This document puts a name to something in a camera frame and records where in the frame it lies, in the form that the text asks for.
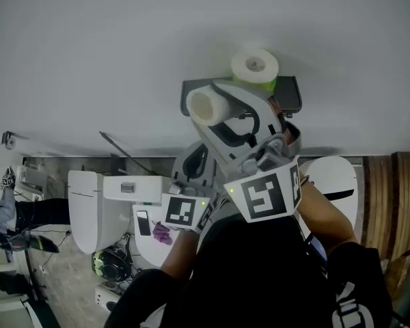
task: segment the person's leg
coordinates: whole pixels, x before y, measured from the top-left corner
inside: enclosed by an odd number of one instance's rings
[[[39,202],[16,203],[17,215],[24,218],[24,226],[70,225],[68,200],[50,199]]]

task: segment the black shirt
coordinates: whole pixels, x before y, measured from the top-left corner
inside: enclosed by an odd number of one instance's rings
[[[327,273],[308,255],[292,217],[258,223],[231,217],[206,235],[187,284],[143,271],[105,327],[139,327],[165,303],[161,327],[332,327],[336,294],[347,282],[374,326],[389,325],[392,304],[376,249],[343,244],[331,253]]]

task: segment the white toilet bowl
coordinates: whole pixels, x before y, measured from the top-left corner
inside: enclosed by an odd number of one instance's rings
[[[68,172],[68,206],[72,235],[87,254],[114,244],[126,233],[132,204],[103,197],[103,175]]]

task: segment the purple cloth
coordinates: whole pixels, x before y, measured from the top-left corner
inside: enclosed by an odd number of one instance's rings
[[[158,242],[167,244],[167,245],[172,245],[173,240],[170,238],[170,229],[165,227],[164,225],[161,225],[160,222],[158,222],[155,225],[155,228],[152,231],[153,233],[153,238],[155,238]]]

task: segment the phone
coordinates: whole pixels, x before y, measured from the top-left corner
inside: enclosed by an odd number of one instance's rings
[[[148,212],[145,210],[137,211],[137,219],[139,233],[142,236],[150,236],[152,233],[150,232]]]

